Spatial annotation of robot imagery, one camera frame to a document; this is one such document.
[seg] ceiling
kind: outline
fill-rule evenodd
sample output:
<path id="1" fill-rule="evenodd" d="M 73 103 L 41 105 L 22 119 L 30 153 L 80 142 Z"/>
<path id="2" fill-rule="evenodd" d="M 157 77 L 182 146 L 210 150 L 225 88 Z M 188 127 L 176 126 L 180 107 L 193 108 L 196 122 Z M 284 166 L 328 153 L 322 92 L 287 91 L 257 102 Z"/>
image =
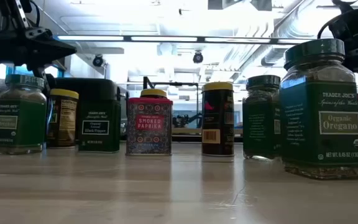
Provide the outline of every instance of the ceiling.
<path id="1" fill-rule="evenodd" d="M 208 10 L 208 0 L 36 0 L 44 12 L 41 24 L 55 34 L 76 35 L 190 35 L 226 37 L 315 38 L 319 28 L 339 10 L 327 0 L 239 1 L 223 10 Z M 71 42 L 80 54 L 103 54 L 108 76 L 130 91 L 147 75 L 152 82 L 229 81 L 241 84 L 263 74 L 284 76 L 283 52 L 289 46 L 236 44 L 174 44 Z M 194 53 L 204 56 L 193 63 Z M 246 92 L 236 85 L 241 99 Z M 171 98 L 190 95 L 177 88 Z"/>

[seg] smoked paprika tin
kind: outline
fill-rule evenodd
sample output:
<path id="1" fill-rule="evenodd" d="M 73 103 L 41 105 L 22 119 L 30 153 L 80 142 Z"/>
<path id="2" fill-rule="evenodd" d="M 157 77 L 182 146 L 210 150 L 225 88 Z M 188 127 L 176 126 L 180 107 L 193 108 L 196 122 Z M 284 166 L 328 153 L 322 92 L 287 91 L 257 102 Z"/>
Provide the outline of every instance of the smoked paprika tin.
<path id="1" fill-rule="evenodd" d="M 170 156 L 172 104 L 164 98 L 128 100 L 127 156 Z"/>

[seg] black machine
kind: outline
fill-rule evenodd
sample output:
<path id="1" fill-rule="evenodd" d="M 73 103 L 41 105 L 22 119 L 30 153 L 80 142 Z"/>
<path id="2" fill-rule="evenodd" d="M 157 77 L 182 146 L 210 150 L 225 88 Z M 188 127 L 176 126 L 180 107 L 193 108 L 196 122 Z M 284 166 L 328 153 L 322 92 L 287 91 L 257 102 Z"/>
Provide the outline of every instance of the black machine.
<path id="1" fill-rule="evenodd" d="M 352 2 L 332 0 L 332 2 L 340 8 L 341 15 L 325 23 L 317 38 L 319 39 L 323 30 L 328 27 L 334 38 L 341 39 L 345 43 L 344 65 L 353 72 L 358 72 L 358 9 L 353 9 L 351 6 L 357 0 Z"/>
<path id="2" fill-rule="evenodd" d="M 201 128 L 202 119 L 203 119 L 202 115 L 203 114 L 198 113 L 192 117 L 189 117 L 187 114 L 186 115 L 178 115 L 176 117 L 173 117 L 172 118 L 173 127 L 185 128 L 187 124 L 190 124 L 194 120 L 198 119 L 197 128 Z"/>
<path id="3" fill-rule="evenodd" d="M 37 11 L 37 20 L 28 20 L 25 13 Z M 45 67 L 54 60 L 76 53 L 76 49 L 52 37 L 52 32 L 39 27 L 40 9 L 32 0 L 0 0 L 0 63 L 27 65 L 34 76 L 43 78 L 44 94 L 49 95 L 55 82 L 45 75 Z"/>

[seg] ceiling pipe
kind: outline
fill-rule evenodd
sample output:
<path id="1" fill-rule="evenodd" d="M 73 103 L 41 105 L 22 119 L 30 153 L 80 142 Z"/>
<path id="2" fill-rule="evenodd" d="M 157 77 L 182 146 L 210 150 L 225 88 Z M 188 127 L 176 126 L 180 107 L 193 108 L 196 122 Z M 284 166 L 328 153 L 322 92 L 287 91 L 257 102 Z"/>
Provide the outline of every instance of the ceiling pipe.
<path id="1" fill-rule="evenodd" d="M 313 35 L 303 34 L 298 30 L 299 26 L 302 26 L 302 21 L 298 16 L 303 10 L 307 9 L 313 0 L 300 1 L 280 22 L 275 26 L 275 30 L 271 37 L 280 38 L 312 38 Z M 272 50 L 271 45 L 260 45 L 259 48 L 241 65 L 239 68 L 241 74 L 234 74 L 234 83 L 238 83 L 242 77 L 247 73 L 247 68 L 254 62 L 259 62 Z"/>

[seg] security camera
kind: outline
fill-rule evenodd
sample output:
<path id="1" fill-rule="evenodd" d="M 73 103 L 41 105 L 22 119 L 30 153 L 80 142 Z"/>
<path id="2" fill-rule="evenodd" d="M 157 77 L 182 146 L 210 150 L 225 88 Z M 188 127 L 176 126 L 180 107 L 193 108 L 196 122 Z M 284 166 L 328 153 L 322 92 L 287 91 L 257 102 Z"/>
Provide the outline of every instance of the security camera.
<path id="1" fill-rule="evenodd" d="M 95 67 L 102 67 L 103 62 L 104 62 L 103 55 L 95 55 L 92 64 Z"/>
<path id="2" fill-rule="evenodd" d="M 201 54 L 201 51 L 196 51 L 196 53 L 194 54 L 194 57 L 193 57 L 193 62 L 194 63 L 201 63 L 203 62 L 204 60 L 204 57 L 203 55 Z"/>

